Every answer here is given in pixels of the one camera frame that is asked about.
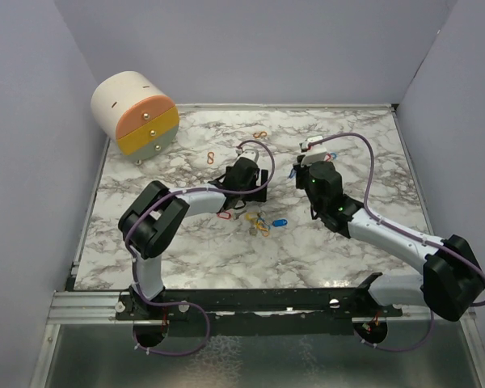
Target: blue object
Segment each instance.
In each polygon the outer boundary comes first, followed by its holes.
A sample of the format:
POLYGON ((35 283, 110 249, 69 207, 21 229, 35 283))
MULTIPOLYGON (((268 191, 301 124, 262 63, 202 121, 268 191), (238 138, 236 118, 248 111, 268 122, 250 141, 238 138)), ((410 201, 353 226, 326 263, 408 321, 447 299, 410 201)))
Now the blue object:
POLYGON ((281 220, 275 220, 274 222, 272 222, 272 225, 275 227, 286 226, 288 225, 288 220, 285 220, 284 218, 282 218, 281 220))

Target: red clip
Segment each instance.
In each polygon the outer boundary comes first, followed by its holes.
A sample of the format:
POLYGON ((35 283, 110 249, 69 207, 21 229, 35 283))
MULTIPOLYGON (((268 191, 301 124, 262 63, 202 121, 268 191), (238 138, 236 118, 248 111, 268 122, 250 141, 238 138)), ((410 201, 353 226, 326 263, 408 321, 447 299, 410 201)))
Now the red clip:
POLYGON ((217 216, 223 220, 230 220, 232 218, 232 215, 228 212, 220 212, 217 214, 217 216))

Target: gray wall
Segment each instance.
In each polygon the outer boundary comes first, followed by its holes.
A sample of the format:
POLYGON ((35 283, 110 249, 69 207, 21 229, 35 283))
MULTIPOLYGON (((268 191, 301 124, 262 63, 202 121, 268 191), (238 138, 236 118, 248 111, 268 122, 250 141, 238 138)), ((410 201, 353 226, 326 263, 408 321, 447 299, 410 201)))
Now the gray wall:
POLYGON ((56 0, 98 81, 180 103, 398 103, 455 0, 56 0))
POLYGON ((28 386, 102 150, 95 80, 50 0, 0 0, 0 388, 28 386))
POLYGON ((399 120, 436 232, 467 237, 485 271, 485 0, 458 1, 399 120))

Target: marble tabletop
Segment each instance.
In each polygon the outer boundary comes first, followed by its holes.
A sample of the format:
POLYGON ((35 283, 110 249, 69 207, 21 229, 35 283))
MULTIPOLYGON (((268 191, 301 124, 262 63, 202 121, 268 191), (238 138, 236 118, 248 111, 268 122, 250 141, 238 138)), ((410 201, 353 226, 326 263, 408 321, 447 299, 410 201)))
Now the marble tabletop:
MULTIPOLYGON (((389 108, 305 110, 183 110, 174 142, 158 157, 135 166, 110 143, 97 190, 75 282, 76 290, 125 289, 131 282, 129 253, 117 222, 151 180, 168 187, 193 187, 221 175, 233 163, 234 147, 253 133, 267 132, 264 142, 276 160, 268 201, 247 206, 264 211, 267 221, 285 218, 269 237, 249 233, 250 223, 204 214, 186 218, 162 257, 162 277, 169 289, 345 287, 372 272, 414 273, 367 243, 333 234, 310 218, 309 201, 289 179, 298 144, 307 137, 341 132, 366 136, 376 153, 370 205, 385 217, 427 232, 413 178, 389 108), (207 153, 215 153, 207 163, 207 153)), ((326 143, 336 153, 344 190, 363 197, 369 156, 357 138, 326 143)), ((260 152, 259 165, 269 168, 260 152)))

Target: white marble surface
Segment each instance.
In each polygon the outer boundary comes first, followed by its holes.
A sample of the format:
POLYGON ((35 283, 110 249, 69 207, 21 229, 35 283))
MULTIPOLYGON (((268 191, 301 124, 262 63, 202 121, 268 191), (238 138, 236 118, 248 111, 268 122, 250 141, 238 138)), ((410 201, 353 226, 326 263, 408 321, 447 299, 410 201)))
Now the white marble surface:
MULTIPOLYGON (((373 209, 420 231, 427 231, 406 156, 389 110, 189 110, 181 113, 178 135, 157 158, 137 167, 111 144, 100 181, 76 289, 124 289, 131 281, 129 254, 116 225, 122 213, 154 179, 169 187, 191 187, 218 177, 234 161, 234 147, 266 131, 264 140, 276 159, 268 202, 251 206, 272 221, 268 238, 248 233, 250 224, 200 215, 184 220, 163 254, 167 288, 280 288, 357 285, 371 272, 414 272, 406 264, 369 244, 335 235, 310 219, 305 193, 288 179, 298 143, 314 135, 353 131, 365 135, 376 153, 370 196, 373 209), (207 164, 207 153, 215 163, 207 164)), ((365 146, 355 138, 326 143, 337 153, 335 166, 344 190, 361 199, 369 172, 365 146)), ((259 164, 269 167, 261 153, 259 164)))

